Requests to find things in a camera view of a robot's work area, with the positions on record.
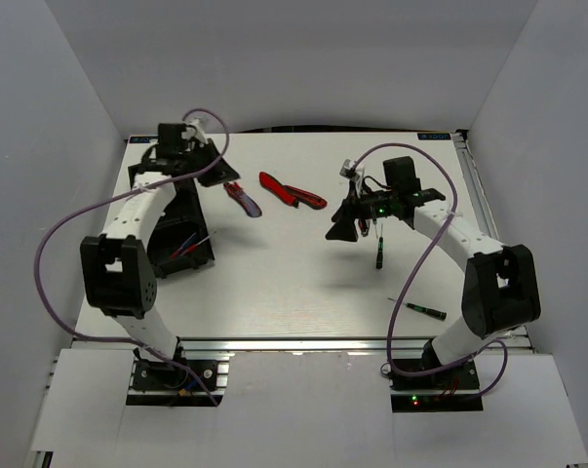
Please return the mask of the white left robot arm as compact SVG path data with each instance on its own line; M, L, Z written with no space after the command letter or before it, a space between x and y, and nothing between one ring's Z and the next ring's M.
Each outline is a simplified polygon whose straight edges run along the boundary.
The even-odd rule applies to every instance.
M193 118L159 125L128 177L130 196L99 235L80 245L86 298L157 360L157 381L176 389L188 367L179 337L156 309L157 282L214 260L198 189L240 176Z

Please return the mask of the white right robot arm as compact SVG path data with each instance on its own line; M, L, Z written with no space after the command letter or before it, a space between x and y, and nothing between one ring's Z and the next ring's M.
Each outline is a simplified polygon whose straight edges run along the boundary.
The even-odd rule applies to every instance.
M395 217L429 238L464 274L461 315L424 347L418 374L442 389L457 376L455 362L474 356L501 336L541 313L533 256L524 245L507 246L458 215L445 196L424 189L410 157L383 164L386 186L372 191L364 173L347 160L340 175L348 193L332 217L326 237L355 242L373 219Z

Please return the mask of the green black screwdriver lower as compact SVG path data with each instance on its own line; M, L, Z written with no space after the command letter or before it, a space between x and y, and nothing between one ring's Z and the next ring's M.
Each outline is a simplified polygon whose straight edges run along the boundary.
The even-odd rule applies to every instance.
M383 268L384 260L384 237L383 237L383 224L380 224L379 231L377 232L377 250L375 258L375 268L380 270Z

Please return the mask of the red folding knife centre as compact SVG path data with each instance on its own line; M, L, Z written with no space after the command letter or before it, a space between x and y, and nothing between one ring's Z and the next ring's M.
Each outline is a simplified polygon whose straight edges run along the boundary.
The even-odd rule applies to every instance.
M298 200L285 186L273 175L266 172L258 173L258 181L262 188L276 196L281 202L289 207L298 207Z

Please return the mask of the blue label left corner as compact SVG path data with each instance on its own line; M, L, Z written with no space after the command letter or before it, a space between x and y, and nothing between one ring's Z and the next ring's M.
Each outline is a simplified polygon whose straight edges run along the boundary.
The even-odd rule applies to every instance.
M152 144L157 141L157 136L131 136L128 140L128 144Z

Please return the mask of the blue label corner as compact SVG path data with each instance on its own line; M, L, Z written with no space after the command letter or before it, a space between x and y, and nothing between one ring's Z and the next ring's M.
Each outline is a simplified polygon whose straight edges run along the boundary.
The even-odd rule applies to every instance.
M417 133L417 138L419 140L451 140L451 135L449 133Z
M157 136L131 136L128 140L128 144L152 144L157 141Z

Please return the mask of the black compartment tool bin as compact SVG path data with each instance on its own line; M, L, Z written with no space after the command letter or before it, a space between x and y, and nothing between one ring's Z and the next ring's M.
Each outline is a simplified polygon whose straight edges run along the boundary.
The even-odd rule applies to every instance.
M192 233L196 232L193 244L209 234L193 179L151 188L151 183L172 176L141 174L137 165L129 167L129 176L132 188L140 192L127 199L116 216L116 226L107 232L108 238L117 240L115 265L123 278L138 283L163 279L198 269L215 258L210 240L190 254L170 258Z

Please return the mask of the blue label right corner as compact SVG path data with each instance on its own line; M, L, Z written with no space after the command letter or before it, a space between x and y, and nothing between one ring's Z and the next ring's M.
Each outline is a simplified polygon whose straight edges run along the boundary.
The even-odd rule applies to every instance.
M451 140L451 135L449 133L417 133L417 138L419 140Z

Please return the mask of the green black screwdriver front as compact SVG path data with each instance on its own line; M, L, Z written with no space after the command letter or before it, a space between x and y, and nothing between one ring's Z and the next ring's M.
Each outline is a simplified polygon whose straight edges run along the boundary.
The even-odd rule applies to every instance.
M414 304L411 302L402 302L400 304L400 307L406 307L408 309L410 309L411 311L417 312L421 315L424 315L426 317L430 317L432 319L444 322L447 317L448 314L446 312L434 309L434 308L430 308L430 307L424 307L422 305L418 305L418 304Z

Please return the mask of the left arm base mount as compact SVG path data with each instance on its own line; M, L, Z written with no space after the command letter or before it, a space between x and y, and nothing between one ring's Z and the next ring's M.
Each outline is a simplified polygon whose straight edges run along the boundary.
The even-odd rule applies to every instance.
M134 407L198 408L221 402L229 359L193 359L185 363L197 375L163 362L135 359L126 405Z

